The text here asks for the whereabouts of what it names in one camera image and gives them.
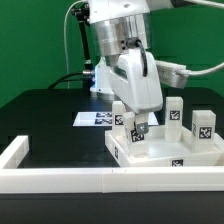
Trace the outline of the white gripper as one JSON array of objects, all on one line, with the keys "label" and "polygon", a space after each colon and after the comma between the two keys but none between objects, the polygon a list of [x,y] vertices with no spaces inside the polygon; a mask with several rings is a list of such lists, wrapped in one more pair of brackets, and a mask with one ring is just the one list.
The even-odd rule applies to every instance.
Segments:
[{"label": "white gripper", "polygon": [[119,56],[117,66],[108,75],[112,91],[123,101],[125,112],[135,112],[136,131],[140,135],[149,131],[148,112],[159,111],[163,105],[160,81],[153,55],[146,53],[148,74],[143,76],[139,51]]}]

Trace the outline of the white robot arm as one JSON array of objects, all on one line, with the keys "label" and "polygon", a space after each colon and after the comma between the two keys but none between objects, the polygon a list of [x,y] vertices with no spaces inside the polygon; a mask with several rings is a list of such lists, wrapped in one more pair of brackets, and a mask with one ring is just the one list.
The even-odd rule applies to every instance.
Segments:
[{"label": "white robot arm", "polygon": [[134,113],[131,127],[148,132],[148,114],[163,106],[161,83],[181,88],[190,76],[224,69],[224,62],[201,71],[157,61],[150,47],[150,13],[193,4],[224,9],[210,0],[81,0],[84,20],[93,32],[100,61],[92,91],[118,97]]}]

